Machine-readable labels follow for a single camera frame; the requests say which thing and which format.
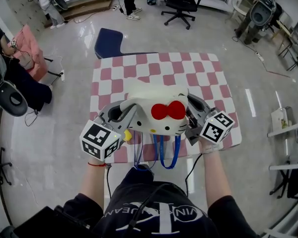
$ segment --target glossy floor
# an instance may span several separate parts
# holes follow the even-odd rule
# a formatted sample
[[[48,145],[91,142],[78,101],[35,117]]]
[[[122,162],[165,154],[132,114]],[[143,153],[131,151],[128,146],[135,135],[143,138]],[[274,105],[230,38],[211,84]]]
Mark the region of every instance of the glossy floor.
[[[290,106],[298,121],[298,69],[287,72],[287,60],[277,57],[280,39],[262,39],[253,46],[265,60],[267,70],[255,53],[242,42],[234,42],[235,20],[229,15],[200,7],[191,29],[177,19],[168,26],[169,15],[160,15],[164,6],[149,6],[136,0],[143,11],[141,20],[127,20],[119,11],[106,11],[59,29],[46,29],[39,39],[45,55],[55,59],[50,71],[65,70],[65,82],[54,84],[53,101],[44,107],[35,123],[27,127],[24,117],[3,115],[1,146],[5,158],[13,162],[8,169],[13,185],[4,185],[6,204],[15,225],[21,224],[48,205],[55,207],[79,191],[88,156],[81,152],[78,136],[89,118],[91,77],[96,56],[94,44],[101,27],[124,34],[121,51],[128,52],[202,52],[216,54],[230,86],[242,132],[242,143],[221,152],[233,195],[251,227],[261,233],[285,214],[293,200],[269,196],[277,172],[268,171],[272,163],[282,163],[287,154],[297,161],[298,144],[294,135],[267,138],[272,123],[270,113]],[[54,78],[47,75],[44,82]],[[180,158],[173,170],[155,165],[156,180],[171,181],[185,188],[184,178],[196,157]],[[131,164],[114,164],[110,171],[111,190],[122,180]],[[190,199],[206,209],[202,159],[189,180]]]

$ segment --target person in white clothing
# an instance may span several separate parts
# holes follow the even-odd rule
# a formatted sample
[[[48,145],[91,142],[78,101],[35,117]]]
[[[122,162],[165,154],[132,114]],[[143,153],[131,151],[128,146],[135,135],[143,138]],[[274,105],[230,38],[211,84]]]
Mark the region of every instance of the person in white clothing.
[[[67,22],[64,20],[64,18],[60,15],[60,13],[55,9],[55,7],[52,4],[51,0],[38,0],[40,3],[40,7],[43,10],[44,14],[49,14],[52,26],[51,29],[57,27],[64,26]]]

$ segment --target red and white checkered surface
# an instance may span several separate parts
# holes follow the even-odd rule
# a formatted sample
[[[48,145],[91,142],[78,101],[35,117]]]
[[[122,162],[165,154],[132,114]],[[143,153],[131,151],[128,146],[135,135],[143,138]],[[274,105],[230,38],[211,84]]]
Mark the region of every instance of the red and white checkered surface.
[[[230,134],[221,143],[222,148],[238,145],[242,136],[238,118],[220,62],[214,54],[203,53],[160,53],[141,54],[97,60],[93,72],[90,119],[109,103],[124,100],[124,91],[132,78],[143,82],[165,85],[184,85],[189,92],[204,99],[210,107],[216,106],[225,111],[235,121]],[[141,161],[154,160],[154,144],[151,134],[143,134],[143,155]],[[174,155],[174,138],[164,137],[165,159]],[[106,158],[107,163],[126,163],[134,161],[141,151],[141,133]],[[179,157],[199,154],[199,144],[191,146],[184,134],[181,135]]]

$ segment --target person in black clothing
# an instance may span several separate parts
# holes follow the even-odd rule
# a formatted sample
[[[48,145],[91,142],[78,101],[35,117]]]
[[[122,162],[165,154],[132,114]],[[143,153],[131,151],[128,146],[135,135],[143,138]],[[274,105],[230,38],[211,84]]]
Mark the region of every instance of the person in black clothing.
[[[131,20],[139,20],[140,17],[137,16],[136,14],[143,9],[141,8],[136,8],[135,6],[135,0],[125,0],[125,8],[126,8],[126,15],[127,19]]]
[[[210,145],[200,140],[202,149]],[[104,212],[105,166],[91,157],[80,193],[65,203],[64,212],[89,225],[95,237],[208,237],[255,238],[231,195],[218,151],[205,153],[205,188],[208,215],[176,185],[153,181],[153,174],[135,168],[114,191]],[[135,213],[159,186],[135,220]]]
[[[16,86],[30,108],[41,111],[44,103],[51,102],[52,86],[35,81],[26,69],[19,64],[19,59],[11,57],[15,51],[15,48],[8,46],[4,32],[0,30],[0,53],[7,68],[4,79]]]

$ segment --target wooden platform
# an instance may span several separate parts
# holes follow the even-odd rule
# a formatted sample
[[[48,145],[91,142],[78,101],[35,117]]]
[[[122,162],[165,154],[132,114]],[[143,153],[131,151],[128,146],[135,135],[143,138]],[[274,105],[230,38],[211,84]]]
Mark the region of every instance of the wooden platform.
[[[65,20],[70,20],[86,14],[109,10],[111,2],[112,0],[79,0],[73,3],[68,2],[69,9],[60,13]],[[52,21],[49,19],[44,27],[50,26],[52,26]]]

